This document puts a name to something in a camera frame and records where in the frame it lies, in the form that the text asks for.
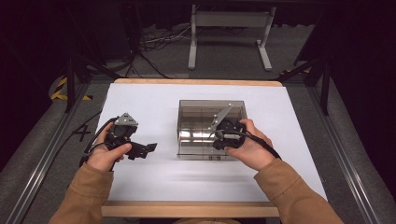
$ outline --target tan sleeve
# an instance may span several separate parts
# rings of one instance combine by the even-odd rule
[[[49,223],[102,223],[102,205],[107,201],[112,182],[113,172],[99,171],[84,163]]]
[[[326,200],[309,188],[284,161],[272,161],[254,178],[278,208],[282,223],[343,223]]]

